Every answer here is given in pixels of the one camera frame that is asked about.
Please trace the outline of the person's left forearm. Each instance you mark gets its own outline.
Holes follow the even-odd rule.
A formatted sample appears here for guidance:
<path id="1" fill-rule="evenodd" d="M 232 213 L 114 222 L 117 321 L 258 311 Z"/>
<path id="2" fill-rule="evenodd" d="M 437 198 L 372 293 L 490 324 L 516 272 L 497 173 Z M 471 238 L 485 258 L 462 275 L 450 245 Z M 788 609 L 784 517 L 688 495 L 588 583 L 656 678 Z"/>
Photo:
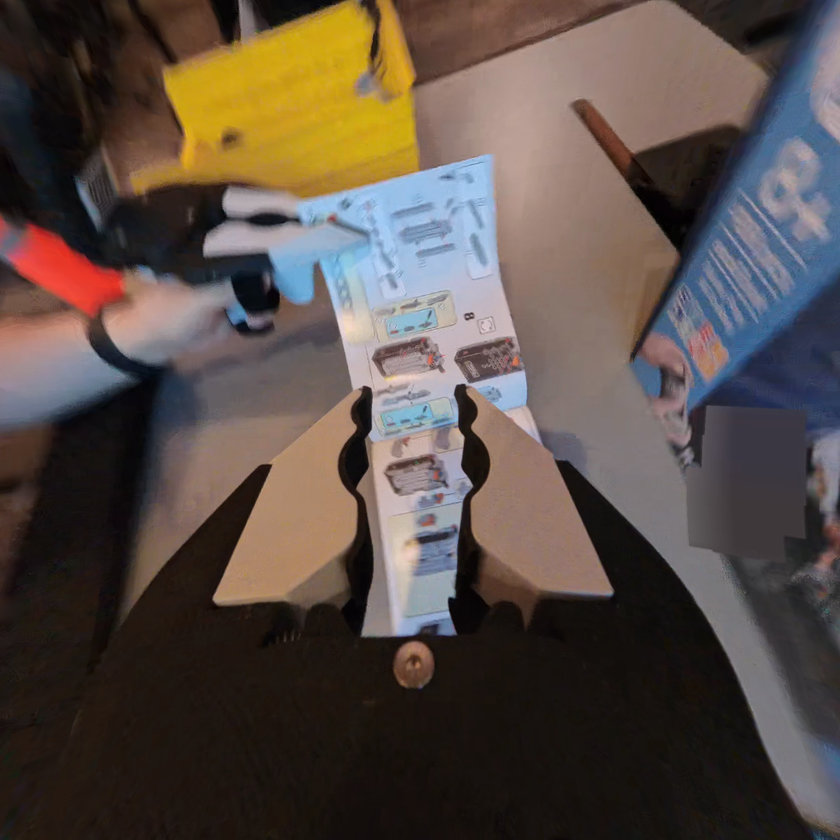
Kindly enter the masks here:
<path id="1" fill-rule="evenodd" d="M 2 431 L 54 421 L 136 383 L 97 355 L 73 313 L 2 319 Z"/>

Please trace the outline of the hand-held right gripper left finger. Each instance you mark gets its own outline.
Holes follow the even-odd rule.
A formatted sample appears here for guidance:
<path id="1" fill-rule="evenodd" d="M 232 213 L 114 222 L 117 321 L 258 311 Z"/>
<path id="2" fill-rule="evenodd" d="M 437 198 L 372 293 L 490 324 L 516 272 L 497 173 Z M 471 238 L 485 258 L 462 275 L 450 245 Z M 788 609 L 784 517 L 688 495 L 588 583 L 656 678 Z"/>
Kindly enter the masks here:
<path id="1" fill-rule="evenodd" d="M 370 387 L 352 391 L 269 462 L 215 606 L 331 605 L 361 633 L 374 571 L 359 492 L 370 465 L 371 409 Z"/>

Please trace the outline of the black wristband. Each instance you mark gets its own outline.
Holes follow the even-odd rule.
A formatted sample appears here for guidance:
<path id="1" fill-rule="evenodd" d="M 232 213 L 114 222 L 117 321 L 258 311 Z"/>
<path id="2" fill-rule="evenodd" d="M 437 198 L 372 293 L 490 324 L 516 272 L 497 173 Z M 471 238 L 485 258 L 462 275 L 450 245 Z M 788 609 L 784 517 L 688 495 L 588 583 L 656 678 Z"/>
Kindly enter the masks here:
<path id="1" fill-rule="evenodd" d="M 139 380 L 148 380 L 162 375 L 167 370 L 164 364 L 147 364 L 123 353 L 106 330 L 104 308 L 89 319 L 86 336 L 93 353 L 107 366 L 121 374 Z"/>

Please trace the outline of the orange cloth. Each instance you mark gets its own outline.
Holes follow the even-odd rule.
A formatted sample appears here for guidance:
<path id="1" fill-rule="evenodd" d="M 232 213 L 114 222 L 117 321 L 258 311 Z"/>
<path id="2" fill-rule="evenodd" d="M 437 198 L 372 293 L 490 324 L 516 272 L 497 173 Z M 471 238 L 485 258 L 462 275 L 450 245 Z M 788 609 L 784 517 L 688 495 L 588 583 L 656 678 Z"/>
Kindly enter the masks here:
<path id="1" fill-rule="evenodd" d="M 126 296 L 123 273 L 99 266 L 59 236 L 1 216 L 1 260 L 35 286 L 89 316 Z"/>

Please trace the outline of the grey desk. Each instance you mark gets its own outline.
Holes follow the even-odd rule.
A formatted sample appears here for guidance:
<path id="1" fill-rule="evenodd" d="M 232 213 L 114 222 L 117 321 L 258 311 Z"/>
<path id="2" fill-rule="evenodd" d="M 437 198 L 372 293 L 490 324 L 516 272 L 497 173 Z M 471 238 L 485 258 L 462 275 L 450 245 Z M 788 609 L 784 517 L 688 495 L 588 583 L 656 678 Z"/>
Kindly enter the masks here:
<path id="1" fill-rule="evenodd" d="M 501 277 L 542 441 L 678 573 L 726 649 L 765 748 L 804 816 L 838 830 L 838 784 L 723 558 L 689 546 L 686 489 L 626 367 L 676 252 L 573 113 L 588 99 L 631 149 L 743 125 L 766 76 L 686 11 L 647 2 L 424 83 L 422 167 L 496 164 Z M 352 390 L 318 299 L 271 334 L 179 363 L 156 397 L 126 617 L 162 565 L 258 465 Z"/>

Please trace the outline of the white instruction booklet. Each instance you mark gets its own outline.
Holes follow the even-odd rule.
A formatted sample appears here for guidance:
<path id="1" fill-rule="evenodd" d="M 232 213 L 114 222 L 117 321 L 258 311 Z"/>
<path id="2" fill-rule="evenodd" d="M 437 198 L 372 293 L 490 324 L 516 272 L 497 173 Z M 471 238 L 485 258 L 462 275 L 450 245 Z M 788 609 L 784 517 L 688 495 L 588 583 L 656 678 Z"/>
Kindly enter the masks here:
<path id="1" fill-rule="evenodd" d="M 455 388 L 541 442 L 501 280 L 493 160 L 304 200 L 301 221 L 367 235 L 320 266 L 351 384 L 371 390 L 371 473 L 392 635 L 446 628 L 463 500 Z"/>

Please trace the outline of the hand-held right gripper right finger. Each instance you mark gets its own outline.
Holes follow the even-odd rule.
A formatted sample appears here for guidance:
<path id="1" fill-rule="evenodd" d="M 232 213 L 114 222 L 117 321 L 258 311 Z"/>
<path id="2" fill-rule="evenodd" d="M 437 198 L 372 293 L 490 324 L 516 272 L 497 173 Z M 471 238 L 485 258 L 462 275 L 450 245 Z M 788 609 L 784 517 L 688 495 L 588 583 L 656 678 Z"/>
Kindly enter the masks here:
<path id="1" fill-rule="evenodd" d="M 472 386 L 455 388 L 461 467 L 453 625 L 498 605 L 529 625 L 545 603 L 606 601 L 614 588 L 551 452 Z"/>

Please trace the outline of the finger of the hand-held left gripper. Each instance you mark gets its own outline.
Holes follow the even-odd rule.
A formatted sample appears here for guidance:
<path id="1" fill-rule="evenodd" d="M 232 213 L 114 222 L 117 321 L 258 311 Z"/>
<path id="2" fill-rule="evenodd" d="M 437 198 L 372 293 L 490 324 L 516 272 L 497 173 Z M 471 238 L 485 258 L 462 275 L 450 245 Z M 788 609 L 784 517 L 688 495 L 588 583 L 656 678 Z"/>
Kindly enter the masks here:
<path id="1" fill-rule="evenodd" d="M 312 226 L 225 222 L 203 241 L 208 259 L 266 257 L 280 295 L 298 306 L 314 299 L 315 265 L 345 253 L 365 256 L 369 249 L 368 234 L 334 222 Z"/>
<path id="2" fill-rule="evenodd" d="M 252 185 L 229 185 L 222 194 L 225 216 L 237 219 L 264 215 L 299 219 L 300 202 L 298 196 L 287 191 Z"/>

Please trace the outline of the yellow plastic bin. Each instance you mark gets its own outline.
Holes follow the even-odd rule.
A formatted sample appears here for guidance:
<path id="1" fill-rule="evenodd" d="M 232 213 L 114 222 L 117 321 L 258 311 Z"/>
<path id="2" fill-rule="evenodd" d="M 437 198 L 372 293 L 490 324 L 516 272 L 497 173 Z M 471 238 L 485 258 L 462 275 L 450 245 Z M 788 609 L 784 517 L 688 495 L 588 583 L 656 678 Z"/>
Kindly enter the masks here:
<path id="1" fill-rule="evenodd" d="M 239 183 L 299 197 L 419 169 L 416 74 L 393 2 L 340 2 L 164 70 L 177 161 L 131 174 L 135 195 Z"/>

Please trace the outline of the person's left hand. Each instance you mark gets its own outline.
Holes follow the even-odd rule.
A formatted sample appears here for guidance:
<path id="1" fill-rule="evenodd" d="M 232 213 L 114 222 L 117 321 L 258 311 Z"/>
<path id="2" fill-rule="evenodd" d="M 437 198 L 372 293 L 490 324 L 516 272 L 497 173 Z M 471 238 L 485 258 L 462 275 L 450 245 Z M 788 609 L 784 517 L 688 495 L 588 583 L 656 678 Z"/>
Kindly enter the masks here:
<path id="1" fill-rule="evenodd" d="M 149 366 L 163 366 L 228 336 L 227 310 L 236 303 L 229 280 L 198 287 L 179 280 L 140 281 L 101 323 L 117 350 Z"/>

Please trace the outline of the brown wooden strip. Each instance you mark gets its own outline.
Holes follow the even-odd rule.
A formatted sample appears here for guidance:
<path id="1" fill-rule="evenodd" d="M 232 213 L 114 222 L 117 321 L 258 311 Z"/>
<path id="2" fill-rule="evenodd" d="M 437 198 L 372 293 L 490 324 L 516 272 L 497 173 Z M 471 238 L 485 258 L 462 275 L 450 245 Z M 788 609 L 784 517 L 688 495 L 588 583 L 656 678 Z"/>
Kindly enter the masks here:
<path id="1" fill-rule="evenodd" d="M 572 102 L 571 107 L 593 140 L 631 187 L 654 187 L 652 179 L 636 162 L 634 153 L 591 101 L 577 99 Z"/>

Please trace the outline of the blue toy robot kit box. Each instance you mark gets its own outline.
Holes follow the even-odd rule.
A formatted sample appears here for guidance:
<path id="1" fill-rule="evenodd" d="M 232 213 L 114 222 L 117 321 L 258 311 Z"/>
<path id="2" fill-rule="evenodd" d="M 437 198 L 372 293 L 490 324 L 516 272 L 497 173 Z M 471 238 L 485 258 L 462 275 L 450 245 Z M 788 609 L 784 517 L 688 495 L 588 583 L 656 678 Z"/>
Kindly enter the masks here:
<path id="1" fill-rule="evenodd" d="M 631 369 L 808 732 L 838 760 L 838 2 L 791 50 Z"/>

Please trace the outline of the black device box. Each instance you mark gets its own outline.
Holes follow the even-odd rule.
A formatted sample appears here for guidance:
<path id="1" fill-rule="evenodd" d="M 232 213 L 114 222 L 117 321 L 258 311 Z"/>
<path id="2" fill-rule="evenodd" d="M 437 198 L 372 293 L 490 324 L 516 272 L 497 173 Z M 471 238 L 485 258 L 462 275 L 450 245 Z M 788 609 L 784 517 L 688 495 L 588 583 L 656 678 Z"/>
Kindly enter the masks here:
<path id="1" fill-rule="evenodd" d="M 739 128 L 723 124 L 633 157 L 626 180 L 677 251 L 683 249 L 741 134 Z"/>

